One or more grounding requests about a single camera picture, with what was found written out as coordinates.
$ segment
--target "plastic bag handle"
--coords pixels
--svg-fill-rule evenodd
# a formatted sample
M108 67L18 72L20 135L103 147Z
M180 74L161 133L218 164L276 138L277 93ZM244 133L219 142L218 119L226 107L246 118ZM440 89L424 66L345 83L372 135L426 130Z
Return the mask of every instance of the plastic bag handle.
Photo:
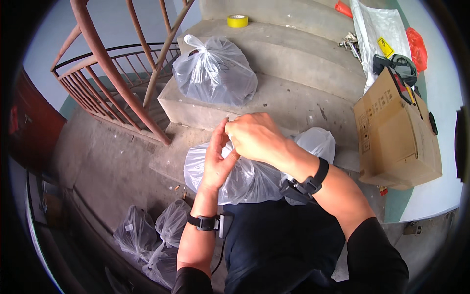
M204 46L204 43L202 43L200 39L196 38L191 34L184 36L184 41L186 42L186 44L196 47L199 52L207 51L206 47Z

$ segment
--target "metal railing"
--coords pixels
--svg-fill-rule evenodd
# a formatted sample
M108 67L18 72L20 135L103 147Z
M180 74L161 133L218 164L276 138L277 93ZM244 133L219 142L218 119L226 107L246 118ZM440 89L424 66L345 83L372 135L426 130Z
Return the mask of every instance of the metal railing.
M163 43L148 43L147 45L149 47L161 47ZM160 74L161 78L172 75L172 63L180 55L180 51L176 45L177 43L172 43L172 48L168 50L167 56L165 56L165 63ZM141 44L124 45L106 49L111 56L111 60L118 67L121 76L126 78L130 89L145 85L149 82L151 75L148 68L152 63L148 63L146 59L141 59L139 57L139 54L144 54L144 51L126 52L118 55L112 55L112 52L137 47L141 47ZM150 49L152 58L155 57L158 59L160 52L161 48ZM124 70L123 68L126 67L121 65L120 62L124 62L129 70ZM58 72L63 72L61 75L58 75L57 79L65 89L68 90L71 97L74 98L86 111L90 112L94 116L100 117L101 119L106 119L104 117L107 117L108 120L112 120L111 122L117 120L121 124L133 126L137 131L142 132L142 128L139 127L140 121L132 119L127 113L125 107L115 100L114 96L119 93L110 91L103 84L103 81L98 78L98 75L95 72L102 71L102 69L99 67L98 62L91 52L60 63L52 70L56 75L58 75ZM129 72L134 73L133 79L129 77ZM91 77L98 88L91 85L90 80L85 77L86 74ZM150 135L145 130L143 130L142 134L147 136Z
M149 114L151 98L154 94L157 80L161 77L171 75L171 66L173 61L179 56L180 52L173 43L176 32L179 29L182 20L189 11L189 8L194 3L194 0L183 0L183 9L177 16L173 28L170 26L168 15L166 12L164 0L159 0L160 8L164 18L165 27L168 32L168 37L164 43L147 43L142 33L137 15L135 13L132 0L126 0L129 13L132 18L136 33L139 37L140 44L125 45L106 49L101 42L98 33L93 25L91 17L86 8L87 0L70 0L73 13L77 20L77 26L72 30L70 35L62 45L57 58L51 67L52 74L57 78L59 83L64 87L70 96L77 101L77 103L94 118L112 123L121 128L121 130L136 135L142 139L154 142L162 141L164 144L169 145L171 140L167 135L158 127L157 123L151 118ZM62 58L64 53L74 42L74 40L83 34L85 41L90 47L91 53L75 57L64 63L57 64ZM123 53L111 57L108 52L132 47L142 48L142 51L131 53ZM152 49L151 46L161 46L158 49ZM144 65L144 62L139 58L139 54L144 54L151 68L151 74ZM129 57L135 56L138 64L132 64ZM126 72L124 66L126 64L131 72ZM98 78L92 65L98 64L100 70L108 77L117 93L112 94ZM136 67L142 67L143 72L137 72ZM57 70L65 70L61 75ZM86 70L87 74L97 84L98 88L103 92L104 98L98 93L90 81L85 77L82 70ZM129 74L134 73L136 79L129 77ZM141 74L146 74L148 80L143 78ZM138 100L132 93L133 87L142 86L147 84L147 90L143 103ZM120 94L125 103L129 106L133 113L127 113L115 100L114 96ZM142 122L145 128L139 126L131 116L137 117L139 122Z

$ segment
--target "wrist strap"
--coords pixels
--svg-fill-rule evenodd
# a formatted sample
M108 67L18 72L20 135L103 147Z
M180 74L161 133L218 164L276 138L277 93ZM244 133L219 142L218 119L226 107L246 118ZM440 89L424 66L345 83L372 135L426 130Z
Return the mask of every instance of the wrist strap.
M329 164L326 160L321 157L318 159L320 160L320 166L314 177L308 177L303 183L299 183L295 179L292 181L285 180L280 189L281 195L304 204L317 204L315 199L312 199L310 195L315 194L321 189L321 183L328 174L329 169Z
M213 217L193 217L191 214L188 214L188 223L197 227L198 230L217 230L219 228L219 216L215 215Z

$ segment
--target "hand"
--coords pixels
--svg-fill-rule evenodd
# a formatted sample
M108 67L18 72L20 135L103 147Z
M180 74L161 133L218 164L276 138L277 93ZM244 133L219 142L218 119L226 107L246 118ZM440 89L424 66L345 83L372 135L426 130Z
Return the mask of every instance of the hand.
M230 152L227 158L222 157L222 148L229 141L228 135L225 133L227 122L228 118L223 119L212 133L205 155L204 175L199 189L218 193L219 188L225 183L228 174L240 158L235 149Z
M266 112L245 114L225 126L235 150L248 159L266 162L278 169L286 160L287 138Z

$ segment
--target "cardboard box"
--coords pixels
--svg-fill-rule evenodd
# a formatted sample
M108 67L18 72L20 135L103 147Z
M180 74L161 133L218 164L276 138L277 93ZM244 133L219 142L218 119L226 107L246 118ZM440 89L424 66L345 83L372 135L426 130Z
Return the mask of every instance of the cardboard box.
M359 180L405 190L442 176L437 136L426 103L401 96L394 77L384 69L354 106L359 136Z

